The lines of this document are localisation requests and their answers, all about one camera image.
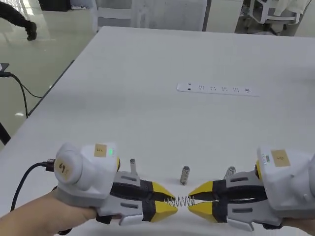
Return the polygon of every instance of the white table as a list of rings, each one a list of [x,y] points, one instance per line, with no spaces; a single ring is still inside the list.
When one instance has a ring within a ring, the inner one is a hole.
[[[251,171],[256,148],[314,152],[315,40],[261,35],[103,28],[0,153],[0,215],[24,171],[76,146],[116,141],[122,170],[136,158],[143,179],[175,195],[222,178],[228,166]],[[180,93],[177,82],[251,85],[260,97]],[[189,184],[180,186],[184,165]],[[18,206],[56,185],[42,169],[28,177]],[[295,229],[255,235],[293,236]],[[181,208],[157,224],[91,221],[72,235],[251,235]]]

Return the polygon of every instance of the shoe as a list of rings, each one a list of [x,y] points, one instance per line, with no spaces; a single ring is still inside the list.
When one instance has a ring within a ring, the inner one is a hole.
[[[34,22],[30,23],[30,26],[25,29],[28,34],[28,41],[33,41],[37,38],[37,25]]]

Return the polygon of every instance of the person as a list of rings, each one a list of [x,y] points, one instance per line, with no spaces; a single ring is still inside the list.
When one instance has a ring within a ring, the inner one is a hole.
[[[0,218],[0,235],[53,236],[94,218],[94,209],[66,205],[51,192]],[[286,219],[283,225],[315,236],[315,220]]]
[[[25,17],[13,6],[0,1],[0,18],[7,20],[8,22],[25,28],[28,35],[28,41],[35,40],[37,38],[37,25],[32,21],[28,21]]]

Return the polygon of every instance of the label sticker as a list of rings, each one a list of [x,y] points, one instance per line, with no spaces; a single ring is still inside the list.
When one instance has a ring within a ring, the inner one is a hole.
[[[94,156],[95,157],[106,157],[107,145],[95,144]]]
[[[291,166],[290,160],[285,150],[272,150],[271,154],[272,154],[272,157],[274,158],[276,167]]]
[[[72,169],[61,159],[57,159],[54,163],[54,170],[57,171],[65,180],[69,179]]]
[[[270,159],[268,155],[262,154],[262,163],[263,165],[267,165],[267,163],[270,163]]]

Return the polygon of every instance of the power strip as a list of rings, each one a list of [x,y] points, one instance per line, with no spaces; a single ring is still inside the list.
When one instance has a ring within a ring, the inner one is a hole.
[[[198,92],[208,94],[224,94],[236,96],[259,97],[259,94],[250,87],[240,86],[214,86],[202,83],[178,83],[177,91],[179,92]]]

